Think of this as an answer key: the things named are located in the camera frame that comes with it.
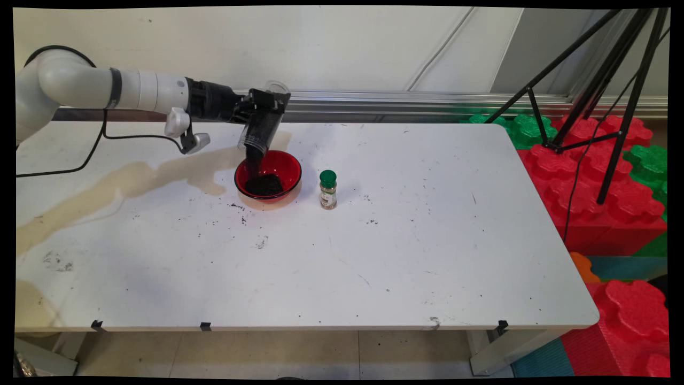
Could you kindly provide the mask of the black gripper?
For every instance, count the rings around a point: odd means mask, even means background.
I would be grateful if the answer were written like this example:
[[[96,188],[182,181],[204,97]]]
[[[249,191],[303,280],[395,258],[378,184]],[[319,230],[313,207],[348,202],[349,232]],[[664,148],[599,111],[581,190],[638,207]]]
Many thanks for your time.
[[[239,103],[242,95],[229,86],[209,81],[187,80],[189,87],[186,112],[194,119],[231,122],[235,109],[235,124],[276,127],[284,115],[291,93],[250,89],[249,103]]]

